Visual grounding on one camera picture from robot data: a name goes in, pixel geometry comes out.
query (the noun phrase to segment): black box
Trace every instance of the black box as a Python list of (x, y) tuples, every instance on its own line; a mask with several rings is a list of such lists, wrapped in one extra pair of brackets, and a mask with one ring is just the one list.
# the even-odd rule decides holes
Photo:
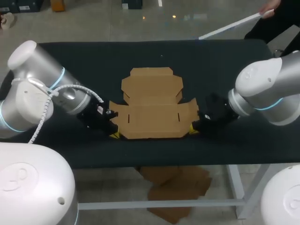
[(142, 9), (143, 0), (122, 0), (123, 9)]
[(16, 0), (0, 0), (0, 13), (19, 13)]
[(44, 0), (18, 0), (20, 13), (39, 12)]

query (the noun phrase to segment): white stick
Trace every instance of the white stick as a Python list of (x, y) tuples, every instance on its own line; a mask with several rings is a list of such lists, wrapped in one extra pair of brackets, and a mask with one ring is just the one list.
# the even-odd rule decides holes
[(241, 24), (243, 24), (243, 23), (250, 22), (250, 21), (255, 20), (255, 19), (257, 19), (257, 18), (261, 18), (261, 17), (263, 17), (263, 16), (265, 16), (266, 14), (271, 13), (271, 12), (274, 12), (274, 10), (273, 10), (273, 9), (272, 9), (272, 10), (269, 10), (269, 11), (267, 11), (267, 12), (266, 12), (265, 14), (263, 14), (263, 15), (261, 15), (260, 13), (256, 13), (256, 14), (254, 14), (254, 15), (251, 15), (251, 16), (247, 17), (247, 18), (244, 18), (244, 19), (242, 19), (242, 20), (239, 20), (239, 21), (237, 21), (237, 22), (234, 22), (234, 23), (232, 23), (232, 24), (229, 24), (229, 25), (227, 25), (227, 26), (224, 26), (224, 27), (222, 27), (222, 28), (220, 28), (220, 29), (214, 30), (213, 32), (210, 32), (210, 33), (208, 33), (208, 34), (205, 34), (205, 35), (199, 37), (199, 40), (206, 39), (206, 38), (208, 38), (208, 37), (210, 37), (210, 36), (213, 36), (213, 35), (222, 33), (222, 32), (224, 32), (225, 30), (228, 30), (228, 29), (230, 29), (230, 28), (236, 27), (236, 26), (241, 25)]

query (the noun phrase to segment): black pants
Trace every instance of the black pants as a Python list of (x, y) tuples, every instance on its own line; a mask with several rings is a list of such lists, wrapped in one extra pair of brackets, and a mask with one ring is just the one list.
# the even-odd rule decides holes
[[(282, 0), (275, 15), (268, 19), (260, 19), (245, 39), (260, 39), (269, 43), (293, 25), (300, 25), (300, 0)], [(300, 50), (300, 32), (287, 46), (282, 56), (295, 50)]]

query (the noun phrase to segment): logo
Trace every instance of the logo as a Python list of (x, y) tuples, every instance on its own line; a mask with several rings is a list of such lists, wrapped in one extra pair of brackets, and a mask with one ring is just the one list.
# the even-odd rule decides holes
[(38, 183), (38, 172), (30, 164), (15, 163), (0, 171), (0, 196), (20, 197), (29, 194)]
[(288, 190), (284, 197), (284, 206), (292, 217), (300, 219), (300, 185)]

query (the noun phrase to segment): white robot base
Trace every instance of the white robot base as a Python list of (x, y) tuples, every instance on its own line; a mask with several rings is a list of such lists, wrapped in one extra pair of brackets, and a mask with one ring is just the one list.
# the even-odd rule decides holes
[(266, 225), (300, 224), (300, 165), (277, 173), (267, 184), (261, 201)]
[(34, 144), (1, 143), (0, 224), (78, 224), (74, 176), (60, 154)]

